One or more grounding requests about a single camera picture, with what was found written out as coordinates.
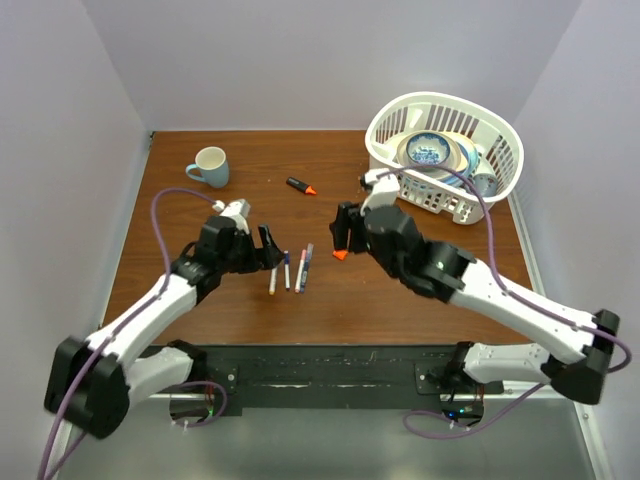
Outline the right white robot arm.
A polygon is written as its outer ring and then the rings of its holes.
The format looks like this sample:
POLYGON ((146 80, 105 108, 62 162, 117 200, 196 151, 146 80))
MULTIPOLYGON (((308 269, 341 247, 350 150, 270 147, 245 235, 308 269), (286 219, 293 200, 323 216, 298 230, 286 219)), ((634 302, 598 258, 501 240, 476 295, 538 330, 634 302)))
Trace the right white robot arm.
POLYGON ((334 246, 368 253, 412 292, 484 315, 528 338, 526 344, 461 342, 440 377, 443 389, 469 392, 496 381, 551 386, 587 405, 600 402, 620 319, 545 298, 501 275, 473 254, 425 238, 395 205, 363 209, 344 202, 330 224, 334 246))

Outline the dark blue pen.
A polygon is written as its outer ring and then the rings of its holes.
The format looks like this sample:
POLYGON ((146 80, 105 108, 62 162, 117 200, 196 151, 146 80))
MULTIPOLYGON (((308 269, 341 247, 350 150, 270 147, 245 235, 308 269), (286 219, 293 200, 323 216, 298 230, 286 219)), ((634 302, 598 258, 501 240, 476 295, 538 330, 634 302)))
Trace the dark blue pen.
POLYGON ((301 274, 301 284, 300 284, 300 293, 304 293, 306 289, 306 285, 308 283, 309 269, 311 264, 311 259, 313 256, 314 244, 309 243, 306 249, 305 260, 303 264, 303 271, 301 274))

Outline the white yellow pen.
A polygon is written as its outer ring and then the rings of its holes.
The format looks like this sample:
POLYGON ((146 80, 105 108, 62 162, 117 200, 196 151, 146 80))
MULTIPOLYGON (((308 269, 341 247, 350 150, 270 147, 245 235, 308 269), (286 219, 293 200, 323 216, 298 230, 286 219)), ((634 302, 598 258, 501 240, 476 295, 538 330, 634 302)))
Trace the white yellow pen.
POLYGON ((278 277, 278 268, 275 267, 270 272, 269 287, 268 287, 268 294, 270 296, 273 296, 276 293, 277 277, 278 277))

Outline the grey pen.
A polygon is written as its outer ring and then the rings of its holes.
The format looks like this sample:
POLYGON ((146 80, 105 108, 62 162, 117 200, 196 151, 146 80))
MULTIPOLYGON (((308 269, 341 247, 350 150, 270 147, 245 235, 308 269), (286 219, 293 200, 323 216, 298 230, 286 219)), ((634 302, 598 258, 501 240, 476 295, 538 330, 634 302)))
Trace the grey pen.
POLYGON ((291 281, 290 281, 290 260, 288 258, 284 260, 284 285, 285 285, 285 290, 289 291, 291 288, 291 281))

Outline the white pink pen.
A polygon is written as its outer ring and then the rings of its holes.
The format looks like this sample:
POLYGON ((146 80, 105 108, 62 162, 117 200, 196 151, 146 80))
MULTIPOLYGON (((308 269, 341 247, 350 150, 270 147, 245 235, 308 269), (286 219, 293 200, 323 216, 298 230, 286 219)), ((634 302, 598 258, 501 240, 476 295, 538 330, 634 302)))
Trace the white pink pen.
POLYGON ((298 269, 297 269, 297 274, 296 274, 296 279, 295 279, 295 283, 294 283, 294 292, 295 293, 300 293, 301 292, 302 275, 303 275, 303 272, 304 272, 304 265, 305 265, 305 261, 306 261, 306 255, 307 255, 307 251, 306 251, 306 249, 303 249, 301 251, 300 260, 299 260, 298 269))

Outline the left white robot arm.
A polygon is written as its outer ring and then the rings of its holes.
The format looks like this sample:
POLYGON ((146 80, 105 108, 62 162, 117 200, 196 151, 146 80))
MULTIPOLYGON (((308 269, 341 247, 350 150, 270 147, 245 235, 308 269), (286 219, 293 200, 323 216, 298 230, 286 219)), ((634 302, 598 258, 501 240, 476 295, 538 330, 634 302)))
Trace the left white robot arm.
POLYGON ((129 410, 154 393, 179 386, 200 390, 204 355, 176 341, 145 358, 144 350, 169 325, 219 287, 224 275, 269 271, 284 258, 267 225, 257 247, 240 216, 211 216, 197 240, 171 262, 168 273, 124 314, 84 340, 56 349, 44 397, 47 411, 97 439, 111 435, 129 410))

